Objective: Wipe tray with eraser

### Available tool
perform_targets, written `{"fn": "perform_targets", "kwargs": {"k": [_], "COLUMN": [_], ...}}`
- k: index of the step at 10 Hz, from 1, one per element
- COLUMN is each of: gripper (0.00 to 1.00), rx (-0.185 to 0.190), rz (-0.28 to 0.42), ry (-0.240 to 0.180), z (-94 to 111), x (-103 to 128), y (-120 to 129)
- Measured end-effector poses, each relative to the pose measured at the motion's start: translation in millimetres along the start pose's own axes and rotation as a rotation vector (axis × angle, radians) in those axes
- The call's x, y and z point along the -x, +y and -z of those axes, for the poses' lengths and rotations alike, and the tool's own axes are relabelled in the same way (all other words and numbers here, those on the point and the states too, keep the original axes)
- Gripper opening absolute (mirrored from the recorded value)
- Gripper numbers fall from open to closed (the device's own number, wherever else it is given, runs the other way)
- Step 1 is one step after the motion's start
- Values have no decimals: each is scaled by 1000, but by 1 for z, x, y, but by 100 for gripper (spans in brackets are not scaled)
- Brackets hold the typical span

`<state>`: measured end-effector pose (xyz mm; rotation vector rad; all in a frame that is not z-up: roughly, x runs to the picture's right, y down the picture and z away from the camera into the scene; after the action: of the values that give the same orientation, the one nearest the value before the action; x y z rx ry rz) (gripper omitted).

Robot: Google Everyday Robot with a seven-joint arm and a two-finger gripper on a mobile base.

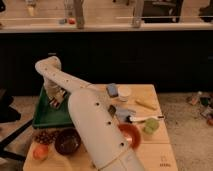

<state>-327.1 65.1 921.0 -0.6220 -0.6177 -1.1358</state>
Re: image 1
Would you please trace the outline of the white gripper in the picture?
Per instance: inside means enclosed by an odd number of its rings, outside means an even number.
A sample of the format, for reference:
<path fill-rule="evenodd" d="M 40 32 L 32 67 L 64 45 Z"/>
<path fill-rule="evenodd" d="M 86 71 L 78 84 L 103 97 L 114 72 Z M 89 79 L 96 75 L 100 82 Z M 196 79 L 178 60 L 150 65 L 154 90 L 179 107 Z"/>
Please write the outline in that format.
<path fill-rule="evenodd" d="M 44 88 L 46 91 L 46 94 L 50 100 L 55 99 L 58 102 L 62 102 L 63 97 L 63 90 L 54 82 L 50 80 L 44 81 Z"/>

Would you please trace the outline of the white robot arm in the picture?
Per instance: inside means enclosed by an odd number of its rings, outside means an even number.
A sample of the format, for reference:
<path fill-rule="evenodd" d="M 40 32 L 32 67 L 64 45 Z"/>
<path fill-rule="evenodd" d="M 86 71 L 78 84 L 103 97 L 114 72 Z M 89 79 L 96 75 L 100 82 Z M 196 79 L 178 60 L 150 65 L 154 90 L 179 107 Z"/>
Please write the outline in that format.
<path fill-rule="evenodd" d="M 110 102 L 94 84 L 58 69 L 60 59 L 48 57 L 36 62 L 44 78 L 70 93 L 68 111 L 81 140 L 99 171 L 145 171 L 124 135 L 108 112 Z"/>

